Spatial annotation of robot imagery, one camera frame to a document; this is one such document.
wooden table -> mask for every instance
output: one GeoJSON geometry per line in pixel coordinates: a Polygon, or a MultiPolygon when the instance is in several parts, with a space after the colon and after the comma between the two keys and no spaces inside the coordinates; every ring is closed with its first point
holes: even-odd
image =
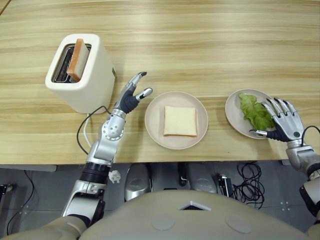
{"type": "Polygon", "coordinates": [[[11,0],[0,0],[0,15],[4,12],[11,0]]]}
{"type": "MultiPolygon", "coordinates": [[[[116,162],[286,159],[286,144],[236,132],[227,97],[257,89],[291,101],[303,123],[320,125],[320,5],[314,0],[13,0],[0,16],[0,164],[83,164],[74,112],[45,87],[61,40],[93,33],[115,65],[112,102],[137,72],[152,96],[127,116],[116,162]],[[152,98],[168,91],[196,96],[209,127],[196,146],[159,146],[144,125],[152,98]]],[[[89,127],[93,140],[105,114],[89,127]]],[[[320,152],[320,138],[306,140],[320,152]]]]}

robotic arm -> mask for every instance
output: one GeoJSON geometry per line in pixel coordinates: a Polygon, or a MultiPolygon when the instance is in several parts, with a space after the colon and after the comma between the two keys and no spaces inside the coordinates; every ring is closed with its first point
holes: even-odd
{"type": "Polygon", "coordinates": [[[80,179],[75,182],[63,210],[63,217],[78,217],[86,223],[87,227],[103,217],[106,181],[119,141],[125,133],[126,114],[134,110],[139,102],[153,91],[152,88],[147,88],[133,96],[137,83],[146,74],[146,72],[140,72],[131,78],[121,91],[111,114],[99,127],[98,139],[89,151],[80,179]]]}
{"type": "Polygon", "coordinates": [[[277,97],[267,98],[262,105],[275,123],[274,131],[252,129],[259,136],[265,136],[287,143],[286,154],[291,165],[307,175],[308,181],[300,188],[300,194],[308,210],[320,221],[320,158],[312,148],[303,142],[305,128],[295,107],[277,97]]]}
{"type": "Polygon", "coordinates": [[[88,153],[81,177],[73,186],[62,217],[40,229],[9,235],[5,237],[6,240],[76,240],[103,217],[107,177],[118,143],[125,133],[126,114],[153,91],[152,88],[146,88],[133,96],[139,80],[146,74],[147,72],[140,72],[131,78],[122,89],[112,112],[99,127],[98,139],[88,153]]]}

white bread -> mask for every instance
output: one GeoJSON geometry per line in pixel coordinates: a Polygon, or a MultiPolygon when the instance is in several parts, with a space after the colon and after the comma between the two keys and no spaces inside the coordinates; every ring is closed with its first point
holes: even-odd
{"type": "Polygon", "coordinates": [[[78,38],[75,42],[70,65],[66,71],[75,81],[79,82],[84,73],[88,60],[89,50],[83,39],[78,38]]]}
{"type": "Polygon", "coordinates": [[[164,136],[197,136],[197,113],[194,107],[164,106],[164,136]]]}

plate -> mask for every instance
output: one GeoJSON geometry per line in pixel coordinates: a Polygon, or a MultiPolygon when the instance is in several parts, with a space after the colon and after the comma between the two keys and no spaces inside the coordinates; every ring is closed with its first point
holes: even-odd
{"type": "Polygon", "coordinates": [[[254,89],[241,89],[232,93],[225,102],[225,115],[231,126],[239,133],[252,139],[266,139],[264,136],[257,136],[254,132],[250,132],[254,127],[249,119],[244,120],[245,114],[240,108],[239,94],[247,94],[256,96],[257,102],[267,102],[267,94],[254,89]]]}
{"type": "Polygon", "coordinates": [[[182,91],[165,92],[150,102],[145,111],[144,123],[150,137],[159,145],[173,150],[187,149],[196,145],[208,129],[208,114],[203,104],[194,96],[182,91]],[[194,107],[197,136],[164,136],[164,108],[194,107]]]}

gray floor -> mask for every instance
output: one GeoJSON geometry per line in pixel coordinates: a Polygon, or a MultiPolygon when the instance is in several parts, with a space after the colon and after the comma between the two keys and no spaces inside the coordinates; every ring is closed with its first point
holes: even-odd
{"type": "MultiPolygon", "coordinates": [[[[240,184],[237,172],[239,162],[206,162],[210,174],[225,174],[233,184],[240,184]]],[[[265,187],[265,202],[261,211],[274,216],[305,232],[315,221],[300,197],[299,187],[307,178],[289,165],[280,161],[259,161],[262,170],[261,182],[265,187]]],[[[113,170],[121,173],[119,184],[108,183],[105,193],[105,216],[124,204],[124,184],[129,164],[114,164],[113,170]]],[[[35,194],[25,208],[12,222],[12,232],[38,228],[61,215],[75,180],[81,174],[80,165],[59,166],[56,172],[27,171],[32,177],[35,194]]],[[[179,187],[177,164],[157,163],[152,165],[153,190],[179,187]]],[[[0,184],[13,184],[0,203],[0,237],[6,235],[6,227],[11,216],[19,210],[31,193],[32,187],[22,170],[0,169],[0,184]]]]}

